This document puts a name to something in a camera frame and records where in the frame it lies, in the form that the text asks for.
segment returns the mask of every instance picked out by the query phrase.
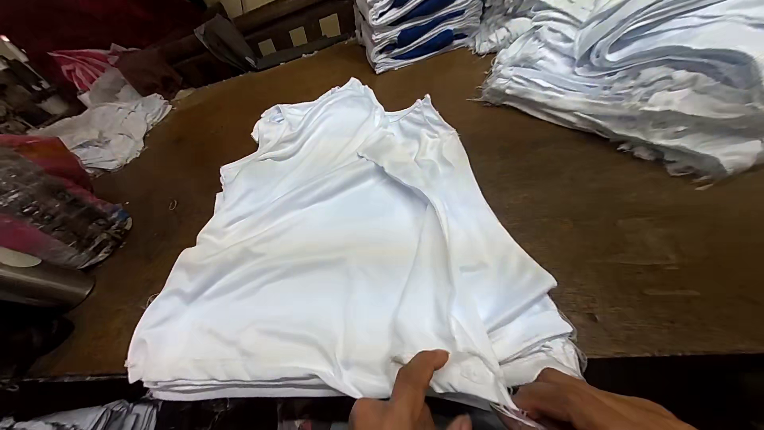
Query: white t-shirt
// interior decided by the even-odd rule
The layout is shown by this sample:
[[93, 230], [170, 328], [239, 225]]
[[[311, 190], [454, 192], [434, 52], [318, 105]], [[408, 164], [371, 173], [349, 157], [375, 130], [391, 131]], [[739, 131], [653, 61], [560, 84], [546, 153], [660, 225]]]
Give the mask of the white t-shirt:
[[386, 397], [403, 363], [441, 348], [436, 392], [512, 406], [508, 382], [578, 373], [554, 278], [494, 216], [428, 96], [385, 112], [351, 79], [270, 108], [252, 136], [136, 327], [131, 382], [160, 399]]

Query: pink plastic bag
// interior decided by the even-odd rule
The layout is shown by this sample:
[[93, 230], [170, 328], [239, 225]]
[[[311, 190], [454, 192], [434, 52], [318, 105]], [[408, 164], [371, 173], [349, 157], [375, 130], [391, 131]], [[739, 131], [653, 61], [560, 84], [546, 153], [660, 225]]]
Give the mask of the pink plastic bag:
[[77, 49], [55, 50], [48, 54], [61, 67], [63, 75], [78, 90], [90, 91], [91, 85], [110, 67], [114, 67], [120, 55], [128, 50], [112, 44], [109, 50]]

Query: brown table surface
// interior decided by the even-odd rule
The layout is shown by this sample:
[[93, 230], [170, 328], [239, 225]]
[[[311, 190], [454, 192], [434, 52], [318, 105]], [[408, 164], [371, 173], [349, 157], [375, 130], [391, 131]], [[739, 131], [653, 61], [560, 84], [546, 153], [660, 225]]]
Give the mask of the brown table surface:
[[469, 101], [490, 61], [460, 49], [376, 76], [358, 45], [340, 44], [175, 103], [140, 157], [95, 180], [133, 230], [93, 270], [71, 338], [30, 376], [124, 373], [147, 300], [212, 215], [220, 166], [255, 151], [265, 109], [350, 77], [388, 110], [432, 95], [501, 223], [557, 278], [552, 296], [589, 357], [764, 352], [764, 171], [698, 191], [595, 135]]

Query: red fabric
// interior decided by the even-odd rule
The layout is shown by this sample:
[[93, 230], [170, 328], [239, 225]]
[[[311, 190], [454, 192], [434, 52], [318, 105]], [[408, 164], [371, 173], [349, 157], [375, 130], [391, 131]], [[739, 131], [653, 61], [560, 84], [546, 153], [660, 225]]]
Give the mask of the red fabric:
[[0, 0], [0, 34], [70, 95], [75, 86], [48, 52], [108, 50], [112, 43], [145, 48], [191, 34], [201, 23], [202, 12], [186, 0]]

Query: stack of folded shirts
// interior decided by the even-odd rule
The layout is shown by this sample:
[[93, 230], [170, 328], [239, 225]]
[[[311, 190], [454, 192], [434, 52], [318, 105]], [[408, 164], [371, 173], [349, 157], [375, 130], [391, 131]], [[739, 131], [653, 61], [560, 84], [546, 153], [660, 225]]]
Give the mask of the stack of folded shirts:
[[472, 44], [482, 0], [356, 0], [355, 24], [377, 73]]
[[135, 329], [154, 396], [390, 395], [444, 349], [438, 393], [513, 407], [545, 367], [580, 375], [554, 278], [501, 226], [427, 96], [385, 112], [356, 79], [277, 105]]
[[485, 100], [626, 141], [673, 174], [722, 177], [764, 159], [757, 0], [507, 4], [478, 38], [486, 49], [516, 38], [497, 55]]

